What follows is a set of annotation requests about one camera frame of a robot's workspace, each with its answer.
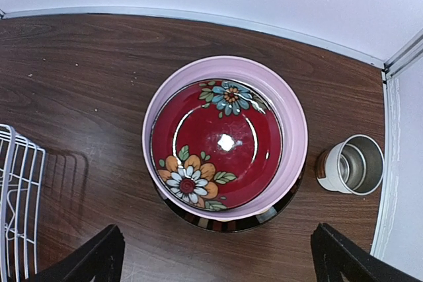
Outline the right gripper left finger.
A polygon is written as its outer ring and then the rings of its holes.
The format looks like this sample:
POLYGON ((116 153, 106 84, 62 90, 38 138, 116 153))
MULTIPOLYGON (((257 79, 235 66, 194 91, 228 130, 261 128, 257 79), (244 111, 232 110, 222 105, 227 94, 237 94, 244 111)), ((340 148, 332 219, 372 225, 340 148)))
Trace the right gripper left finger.
POLYGON ((108 225, 62 261, 30 281, 119 281, 125 252, 123 234, 108 225))

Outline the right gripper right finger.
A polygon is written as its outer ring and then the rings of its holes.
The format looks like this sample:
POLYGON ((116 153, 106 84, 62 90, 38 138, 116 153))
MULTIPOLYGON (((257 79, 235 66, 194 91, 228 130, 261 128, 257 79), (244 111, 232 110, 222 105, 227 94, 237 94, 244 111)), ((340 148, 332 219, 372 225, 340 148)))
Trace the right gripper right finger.
POLYGON ((346 238, 327 223, 311 235, 311 251, 317 281, 417 281, 346 238))

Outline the white cup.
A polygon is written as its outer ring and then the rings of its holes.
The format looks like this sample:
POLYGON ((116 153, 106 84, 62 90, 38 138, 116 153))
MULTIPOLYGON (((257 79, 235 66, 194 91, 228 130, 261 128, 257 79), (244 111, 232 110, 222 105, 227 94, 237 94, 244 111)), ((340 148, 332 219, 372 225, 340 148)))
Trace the white cup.
POLYGON ((324 189, 342 194, 365 196, 383 180, 384 156, 371 137, 352 135, 323 151, 315 163, 315 176, 324 189))

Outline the dark brown bowl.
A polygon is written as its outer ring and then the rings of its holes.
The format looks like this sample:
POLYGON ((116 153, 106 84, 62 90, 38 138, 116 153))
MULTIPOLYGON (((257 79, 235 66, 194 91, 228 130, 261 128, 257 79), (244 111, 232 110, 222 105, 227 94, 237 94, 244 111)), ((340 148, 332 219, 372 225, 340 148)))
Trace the dark brown bowl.
POLYGON ((150 150, 169 195, 195 209, 220 212, 252 201, 270 184, 282 157, 282 129, 252 87, 198 81, 161 106, 150 150))

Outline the light pink plate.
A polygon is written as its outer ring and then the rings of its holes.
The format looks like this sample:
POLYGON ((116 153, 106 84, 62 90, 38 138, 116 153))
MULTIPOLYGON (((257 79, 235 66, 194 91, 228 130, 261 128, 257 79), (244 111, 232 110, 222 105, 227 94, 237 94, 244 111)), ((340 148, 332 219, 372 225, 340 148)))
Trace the light pink plate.
POLYGON ((194 215, 218 221, 232 221, 267 211, 291 190, 305 166, 308 148, 307 122, 295 93, 273 70, 243 57, 213 56, 185 65, 159 87, 145 113, 141 146, 151 178, 167 199, 182 210, 194 215), (161 106, 186 85, 212 79, 236 81, 256 90, 275 112, 283 137, 280 165, 266 189, 252 201, 240 207, 220 212, 195 209, 169 195, 158 181, 151 161, 150 150, 153 122, 161 106))

